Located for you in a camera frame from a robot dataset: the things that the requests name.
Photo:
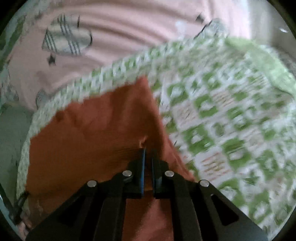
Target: triangular cutout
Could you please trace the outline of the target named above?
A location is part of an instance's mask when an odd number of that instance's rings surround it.
[[[222,225],[227,226],[238,221],[238,215],[232,211],[224,202],[222,202],[216,195],[212,195],[212,201],[216,207]]]

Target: green patterned fabric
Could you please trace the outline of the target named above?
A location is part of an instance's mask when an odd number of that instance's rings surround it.
[[[30,138],[58,110],[147,75],[163,124],[187,168],[197,180],[209,180],[272,240],[296,204],[295,102],[272,84],[287,90],[295,80],[264,48],[225,35],[214,21],[195,39],[125,58],[59,91],[33,116],[17,195],[25,190]]]

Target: orange cloth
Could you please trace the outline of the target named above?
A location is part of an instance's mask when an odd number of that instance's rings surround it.
[[[141,145],[194,180],[165,132],[145,77],[56,113],[31,140],[26,190],[32,218],[36,207],[49,214],[87,181],[106,181],[125,170]],[[151,185],[146,190],[144,199],[127,200],[123,240],[173,240],[169,200],[153,199]]]

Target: gray surface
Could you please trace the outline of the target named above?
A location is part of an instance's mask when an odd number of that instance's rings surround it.
[[[20,106],[0,110],[0,183],[9,200],[15,200],[17,169],[32,113]]]

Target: silver screw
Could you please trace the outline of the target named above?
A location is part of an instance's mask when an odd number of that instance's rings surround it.
[[[130,177],[133,173],[130,170],[125,170],[122,172],[122,175],[124,175],[125,177]]]
[[[95,180],[90,180],[87,182],[87,185],[90,187],[90,188],[93,188],[96,186],[96,181]]]
[[[166,171],[166,172],[165,172],[165,175],[166,175],[167,177],[172,177],[172,176],[174,175],[174,172],[172,172],[172,171]]]
[[[200,185],[203,187],[208,187],[210,185],[210,183],[207,180],[201,180]]]

